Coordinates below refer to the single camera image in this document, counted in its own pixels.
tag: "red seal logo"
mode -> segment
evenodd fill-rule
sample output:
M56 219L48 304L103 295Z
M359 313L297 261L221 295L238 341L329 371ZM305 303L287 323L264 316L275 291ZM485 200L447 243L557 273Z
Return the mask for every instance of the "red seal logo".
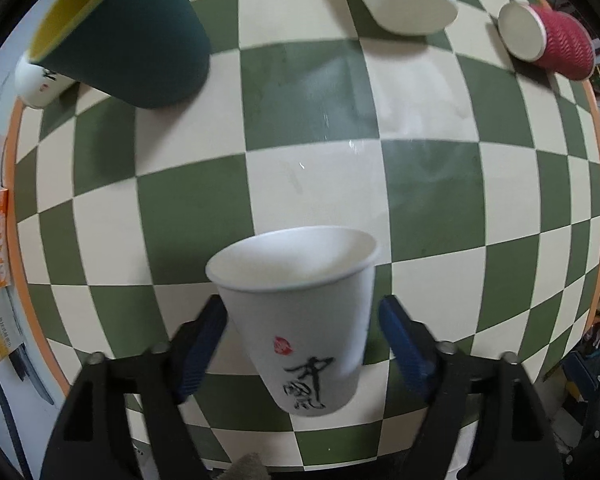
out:
M289 355L294 351L291 348L289 341L283 337L276 337L273 339L273 349L275 350L276 354L280 355Z

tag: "screw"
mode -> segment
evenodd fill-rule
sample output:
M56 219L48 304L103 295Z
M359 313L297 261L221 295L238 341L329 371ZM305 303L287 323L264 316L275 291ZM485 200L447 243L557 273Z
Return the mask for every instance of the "screw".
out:
M504 352L504 354L502 354L500 358L505 360L510 365L518 364L518 354L516 354L515 352Z
M87 363L90 365L99 365L105 359L105 355L102 352L94 352L87 357Z
M169 349L169 343L156 343L151 347L152 354L164 354Z
M446 355L453 355L458 350L456 344L452 343L451 341L440 341L436 347L438 348L439 352L442 352Z

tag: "red ripple paper cup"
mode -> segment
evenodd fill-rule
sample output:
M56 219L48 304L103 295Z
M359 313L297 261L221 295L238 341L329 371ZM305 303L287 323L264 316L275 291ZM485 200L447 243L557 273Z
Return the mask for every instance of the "red ripple paper cup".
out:
M567 13L511 2L500 10L498 30L515 57L567 79L588 79L596 67L589 33Z

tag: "red object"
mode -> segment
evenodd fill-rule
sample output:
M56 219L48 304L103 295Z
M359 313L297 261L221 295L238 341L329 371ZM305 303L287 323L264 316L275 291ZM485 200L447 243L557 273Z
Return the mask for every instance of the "red object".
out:
M293 353L293 351L294 351L291 348L289 341L287 341L283 337L276 337L273 340L273 349L276 352L276 354L280 354L280 355L289 355L289 354Z
M533 64L558 72L573 81L591 77L596 66L596 53L583 25L565 12L537 5L530 7L546 30L546 48Z

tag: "checkered surface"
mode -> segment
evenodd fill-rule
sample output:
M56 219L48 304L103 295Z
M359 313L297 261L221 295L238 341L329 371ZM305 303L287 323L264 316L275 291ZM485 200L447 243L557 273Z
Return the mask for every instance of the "checkered surface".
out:
M195 318L216 251L309 224L373 234L375 301L397 294L436 338L518 352L532 380L555 365L594 293L600 157L583 85L507 55L493 20L508 1L459 0L445 32L404 38L361 0L192 0L214 51L195 100L141 110L75 86L26 109L18 235L67 378L88 352L136 354ZM232 325L182 411L208 465L255 450L301 470L408 448L423 408L373 316L336 413L277 408ZM145 442L138 399L128 410Z

